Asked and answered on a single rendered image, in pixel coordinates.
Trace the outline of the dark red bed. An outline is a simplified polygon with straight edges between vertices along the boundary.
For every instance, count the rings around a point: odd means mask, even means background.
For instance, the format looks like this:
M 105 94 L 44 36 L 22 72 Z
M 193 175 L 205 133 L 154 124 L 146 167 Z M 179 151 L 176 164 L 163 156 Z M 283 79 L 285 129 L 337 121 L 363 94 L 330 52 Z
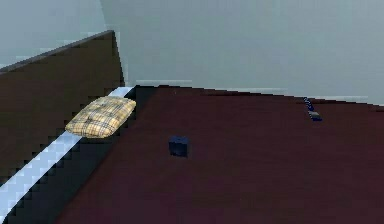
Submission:
M 105 96 L 136 102 L 113 135 L 65 130 Z M 127 87 L 111 31 L 2 68 L 0 224 L 384 224 L 384 107 L 311 103 Z

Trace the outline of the blue and grey instrument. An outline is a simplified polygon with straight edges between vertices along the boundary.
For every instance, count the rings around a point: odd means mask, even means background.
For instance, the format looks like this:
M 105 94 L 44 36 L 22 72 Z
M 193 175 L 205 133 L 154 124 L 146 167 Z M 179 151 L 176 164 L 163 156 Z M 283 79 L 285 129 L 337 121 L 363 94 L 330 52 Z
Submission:
M 305 103 L 305 105 L 306 105 L 306 107 L 308 109 L 309 117 L 313 121 L 321 121 L 322 118 L 321 118 L 320 114 L 315 111 L 315 109 L 314 109 L 312 103 L 310 102 L 310 100 L 307 97 L 304 97 L 303 100 L 304 100 L 304 103 Z

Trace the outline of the dark blue box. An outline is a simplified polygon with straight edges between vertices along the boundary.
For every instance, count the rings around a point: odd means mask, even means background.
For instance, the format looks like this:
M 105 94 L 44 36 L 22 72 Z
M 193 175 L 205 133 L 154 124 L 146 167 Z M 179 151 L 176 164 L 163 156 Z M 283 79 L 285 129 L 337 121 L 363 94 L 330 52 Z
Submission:
M 189 139 L 186 136 L 171 136 L 168 149 L 172 156 L 188 157 Z

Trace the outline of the yellow plaid pillow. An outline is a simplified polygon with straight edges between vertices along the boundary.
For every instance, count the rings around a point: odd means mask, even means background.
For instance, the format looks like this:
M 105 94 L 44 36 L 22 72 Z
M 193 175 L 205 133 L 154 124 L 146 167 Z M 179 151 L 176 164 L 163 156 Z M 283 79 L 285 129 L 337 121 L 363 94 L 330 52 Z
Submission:
M 100 97 L 76 114 L 65 130 L 85 138 L 106 138 L 126 122 L 135 107 L 136 102 L 128 98 Z

